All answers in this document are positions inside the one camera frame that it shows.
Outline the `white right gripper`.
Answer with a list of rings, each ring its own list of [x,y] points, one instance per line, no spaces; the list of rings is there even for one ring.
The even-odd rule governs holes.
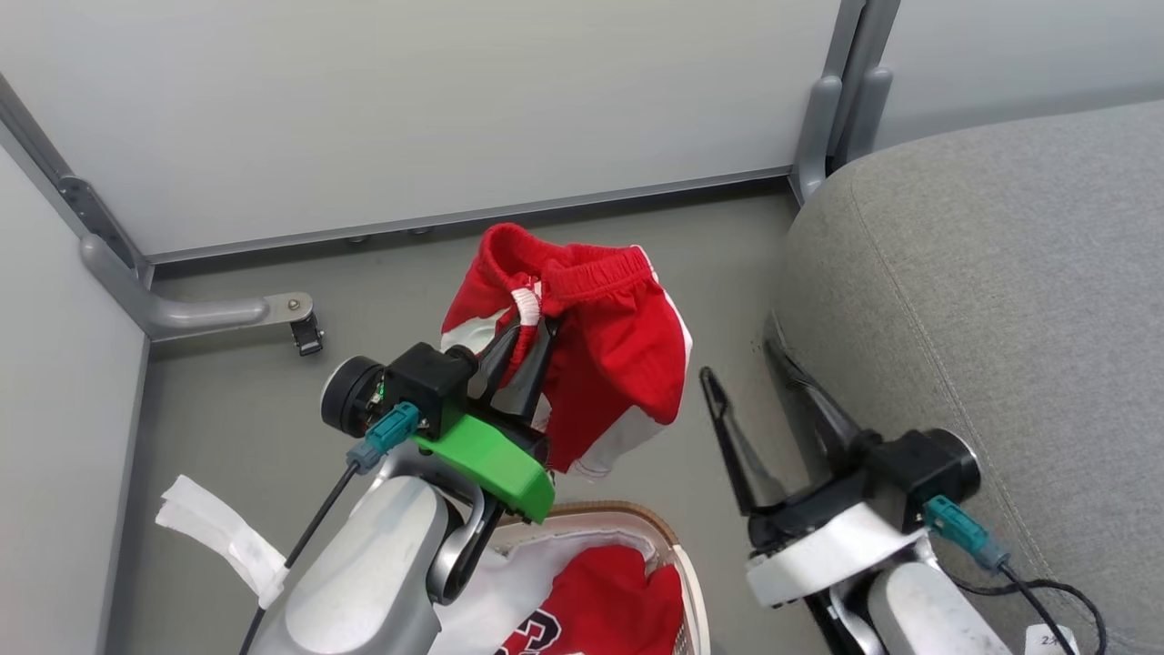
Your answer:
[[[860,427],[778,340],[768,341],[768,366],[805,467],[851,471],[786,499],[714,369],[700,369],[728,480],[740,514],[748,517],[753,554],[745,564],[746,584],[761,606],[778,607],[875,569],[918,542],[924,528],[918,519],[906,519],[899,489],[863,465],[872,430]]]

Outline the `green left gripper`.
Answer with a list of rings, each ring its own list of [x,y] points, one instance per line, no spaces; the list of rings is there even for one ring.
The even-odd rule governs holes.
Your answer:
[[[469,380],[469,397],[491,403],[497,393],[497,410],[523,423],[535,423],[537,406],[558,341],[558,319],[542,318],[537,323],[535,340],[519,368],[502,387],[510,361],[521,335],[519,323],[508,325],[478,354],[477,373]],[[436,428],[440,415],[432,419],[416,405],[418,428],[412,440],[420,450],[432,453],[466,480],[501,501],[508,513],[527,522],[545,521],[556,489],[549,472],[527,448],[511,436],[528,435],[520,423],[498,414],[464,413],[446,419]]]

